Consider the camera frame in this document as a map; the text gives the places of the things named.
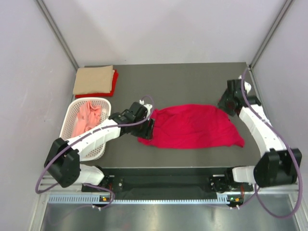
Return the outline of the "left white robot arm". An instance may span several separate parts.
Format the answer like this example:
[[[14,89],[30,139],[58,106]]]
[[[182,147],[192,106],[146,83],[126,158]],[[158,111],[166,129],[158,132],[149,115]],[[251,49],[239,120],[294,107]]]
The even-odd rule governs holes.
[[[112,114],[100,125],[74,138],[57,138],[51,145],[44,169],[63,188],[80,183],[91,184],[99,191],[106,190],[109,179],[104,176],[103,171],[99,167],[82,164],[81,159],[99,146],[124,134],[151,139],[154,127],[152,112],[148,105],[140,106],[137,110],[127,109],[122,113]]]

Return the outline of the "crimson t shirt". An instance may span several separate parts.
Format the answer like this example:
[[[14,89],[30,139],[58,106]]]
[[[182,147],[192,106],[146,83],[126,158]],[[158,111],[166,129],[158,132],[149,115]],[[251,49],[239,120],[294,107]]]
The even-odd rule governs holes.
[[[244,147],[245,141],[228,114],[213,105],[185,104],[156,109],[153,137],[138,138],[146,146],[168,149]]]

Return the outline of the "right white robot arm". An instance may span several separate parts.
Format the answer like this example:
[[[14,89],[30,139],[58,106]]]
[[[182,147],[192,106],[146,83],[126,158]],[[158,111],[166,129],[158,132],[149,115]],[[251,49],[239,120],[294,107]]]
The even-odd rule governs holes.
[[[268,127],[269,120],[257,96],[249,96],[248,102],[259,119],[242,97],[234,97],[225,93],[219,103],[219,109],[231,116],[237,115],[247,126],[254,138],[261,155],[255,166],[233,167],[226,172],[225,186],[229,190],[237,190],[242,183],[257,184],[261,188],[291,185],[297,180],[297,172],[293,161],[282,140]]]

